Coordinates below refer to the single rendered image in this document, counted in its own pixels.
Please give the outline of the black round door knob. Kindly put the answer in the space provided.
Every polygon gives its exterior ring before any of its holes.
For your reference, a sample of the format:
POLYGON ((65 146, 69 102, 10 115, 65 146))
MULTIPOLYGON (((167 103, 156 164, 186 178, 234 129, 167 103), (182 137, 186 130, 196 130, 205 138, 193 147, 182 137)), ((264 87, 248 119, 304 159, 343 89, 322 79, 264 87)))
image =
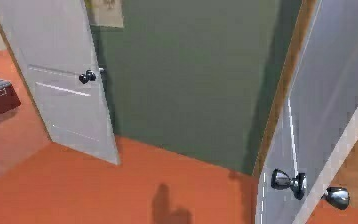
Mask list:
POLYGON ((88 82, 93 82, 98 79, 99 76, 103 75, 106 72, 104 68, 99 68, 99 74, 96 74, 92 70, 87 70, 85 73, 80 74, 78 79, 82 84, 86 84, 88 82))

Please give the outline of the white panelled room door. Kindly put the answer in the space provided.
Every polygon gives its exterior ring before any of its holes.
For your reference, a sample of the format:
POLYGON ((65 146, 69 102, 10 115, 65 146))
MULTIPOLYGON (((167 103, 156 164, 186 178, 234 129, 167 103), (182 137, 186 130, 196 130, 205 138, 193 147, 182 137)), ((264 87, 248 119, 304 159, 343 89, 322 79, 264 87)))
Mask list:
POLYGON ((84 0, 0 0, 0 29, 51 140, 118 165, 84 0))

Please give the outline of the grey room door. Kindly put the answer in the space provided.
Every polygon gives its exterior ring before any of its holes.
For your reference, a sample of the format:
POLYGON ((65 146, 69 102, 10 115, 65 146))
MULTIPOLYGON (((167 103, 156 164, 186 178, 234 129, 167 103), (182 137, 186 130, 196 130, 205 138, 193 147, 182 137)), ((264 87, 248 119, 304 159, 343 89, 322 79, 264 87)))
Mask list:
POLYGON ((358 141, 358 0, 317 0, 260 172, 254 224, 306 224, 358 141), (275 169, 305 173, 297 200, 275 169))

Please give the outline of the dark red box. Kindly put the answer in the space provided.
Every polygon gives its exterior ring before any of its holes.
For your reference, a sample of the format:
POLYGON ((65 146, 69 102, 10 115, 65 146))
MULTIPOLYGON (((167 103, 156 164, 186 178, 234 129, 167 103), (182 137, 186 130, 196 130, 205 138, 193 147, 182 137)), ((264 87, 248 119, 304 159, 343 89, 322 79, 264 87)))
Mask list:
POLYGON ((21 105, 18 95, 10 81, 0 79, 0 114, 21 105))

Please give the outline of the beige framed wall picture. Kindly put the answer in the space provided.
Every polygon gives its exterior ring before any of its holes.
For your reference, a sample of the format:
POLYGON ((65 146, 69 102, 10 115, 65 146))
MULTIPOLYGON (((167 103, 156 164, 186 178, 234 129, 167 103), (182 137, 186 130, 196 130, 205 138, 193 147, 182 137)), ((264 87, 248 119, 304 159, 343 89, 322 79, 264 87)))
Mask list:
POLYGON ((122 0, 84 0, 91 25, 123 28, 122 0))

